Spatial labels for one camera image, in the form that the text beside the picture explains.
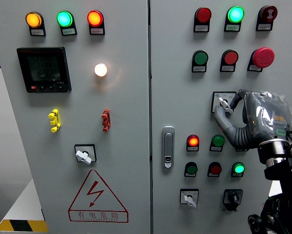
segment orange indicator light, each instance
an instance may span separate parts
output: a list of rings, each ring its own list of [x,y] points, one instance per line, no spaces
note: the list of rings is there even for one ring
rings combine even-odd
[[[94,10],[87,14],[87,21],[91,26],[98,27],[103,23],[104,17],[100,11]]]
[[[31,28],[38,28],[42,24],[41,15],[37,12],[29,12],[25,17],[25,21]]]
[[[197,145],[199,145],[199,138],[198,136],[196,135],[192,135],[188,138],[188,144],[191,146],[191,147],[195,147]]]

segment white switch knob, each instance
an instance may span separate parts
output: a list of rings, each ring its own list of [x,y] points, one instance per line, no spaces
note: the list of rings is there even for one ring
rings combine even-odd
[[[81,152],[81,151],[77,151],[76,153],[76,157],[78,160],[85,162],[87,165],[91,164],[92,159],[88,156],[88,153],[86,152]]]
[[[196,203],[193,201],[193,198],[190,196],[184,196],[185,202],[187,205],[191,206],[192,208],[196,208]]]

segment green push button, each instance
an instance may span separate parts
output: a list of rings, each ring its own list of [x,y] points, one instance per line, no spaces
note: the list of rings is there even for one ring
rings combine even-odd
[[[216,135],[211,140],[215,147],[222,147],[224,145],[224,137],[221,135]]]
[[[195,55],[194,60],[198,65],[203,65],[208,61],[208,55],[205,52],[200,51]]]
[[[279,134],[279,135],[281,135],[281,136],[286,136],[285,130],[282,130],[282,129],[277,129],[276,130],[276,133]]]
[[[198,169],[195,166],[189,166],[187,167],[186,171],[188,174],[193,175],[197,173]]]
[[[245,170],[245,166],[242,162],[236,162],[233,164],[233,170],[235,173],[243,173]]]

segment red terminal connector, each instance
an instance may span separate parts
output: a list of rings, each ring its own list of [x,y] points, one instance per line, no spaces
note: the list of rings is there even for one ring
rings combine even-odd
[[[110,122],[110,112],[108,109],[104,109],[104,112],[102,114],[103,119],[103,132],[106,133],[110,129],[111,122]]]

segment warning sign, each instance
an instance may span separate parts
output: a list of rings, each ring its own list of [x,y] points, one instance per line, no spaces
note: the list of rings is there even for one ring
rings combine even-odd
[[[128,223],[128,212],[95,170],[91,170],[69,210],[70,221]]]

